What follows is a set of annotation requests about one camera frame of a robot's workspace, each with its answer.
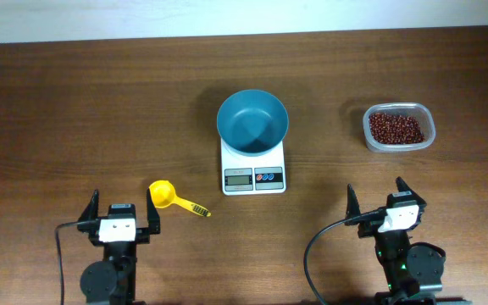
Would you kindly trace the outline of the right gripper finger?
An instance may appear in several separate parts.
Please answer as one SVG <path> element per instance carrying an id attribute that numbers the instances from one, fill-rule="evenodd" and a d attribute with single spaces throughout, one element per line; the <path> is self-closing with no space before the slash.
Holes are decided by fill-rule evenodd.
<path id="1" fill-rule="evenodd" d="M 347 209 L 345 225 L 357 225 L 358 219 L 361 216 L 358 198 L 351 184 L 347 185 Z"/>
<path id="2" fill-rule="evenodd" d="M 404 181 L 401 176 L 396 178 L 396 196 L 414 196 L 415 192 L 409 185 Z"/>

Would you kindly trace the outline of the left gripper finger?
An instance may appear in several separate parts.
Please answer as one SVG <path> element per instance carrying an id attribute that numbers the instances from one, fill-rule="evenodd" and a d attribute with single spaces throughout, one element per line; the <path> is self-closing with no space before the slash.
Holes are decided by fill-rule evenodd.
<path id="1" fill-rule="evenodd" d="M 150 235 L 157 235 L 160 233 L 160 216 L 154 206 L 152 194 L 149 189 L 146 192 L 146 200 L 148 232 Z"/>
<path id="2" fill-rule="evenodd" d="M 91 196 L 90 202 L 78 218 L 79 222 L 95 220 L 98 218 L 99 190 L 95 190 Z"/>

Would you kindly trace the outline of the yellow plastic measuring scoop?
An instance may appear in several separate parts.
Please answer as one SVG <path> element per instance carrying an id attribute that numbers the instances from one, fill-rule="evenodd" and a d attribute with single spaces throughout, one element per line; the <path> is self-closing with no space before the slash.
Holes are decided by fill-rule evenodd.
<path id="1" fill-rule="evenodd" d="M 176 194 L 175 187 L 168 180 L 156 180 L 148 187 L 148 190 L 155 208 L 168 208 L 171 205 L 177 205 L 202 217 L 212 215 L 204 206 L 179 197 Z"/>

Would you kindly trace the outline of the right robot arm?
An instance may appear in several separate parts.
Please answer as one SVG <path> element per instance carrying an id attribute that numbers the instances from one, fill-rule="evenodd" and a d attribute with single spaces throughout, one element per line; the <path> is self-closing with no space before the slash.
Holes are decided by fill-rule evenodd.
<path id="1" fill-rule="evenodd" d="M 360 238 L 374 238 L 374 252 L 389 288 L 374 296 L 377 304 L 434 304 L 442 290 L 446 252 L 427 242 L 412 243 L 408 232 L 422 219 L 426 201 L 401 178 L 384 207 L 363 213 L 352 186 L 347 187 L 346 225 Z"/>

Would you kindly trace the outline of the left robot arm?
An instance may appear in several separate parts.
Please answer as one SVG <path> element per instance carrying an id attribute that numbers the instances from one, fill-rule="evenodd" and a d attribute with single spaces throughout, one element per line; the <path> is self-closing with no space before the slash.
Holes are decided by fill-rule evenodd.
<path id="1" fill-rule="evenodd" d="M 78 218 L 77 230 L 87 233 L 90 243 L 103 248 L 103 259 L 90 264 L 80 278 L 88 304 L 138 304 L 136 300 L 136 248 L 148 244 L 160 232 L 160 217 L 150 192 L 146 193 L 147 226 L 136 225 L 132 203 L 112 204 L 108 214 L 98 214 L 99 191 Z"/>

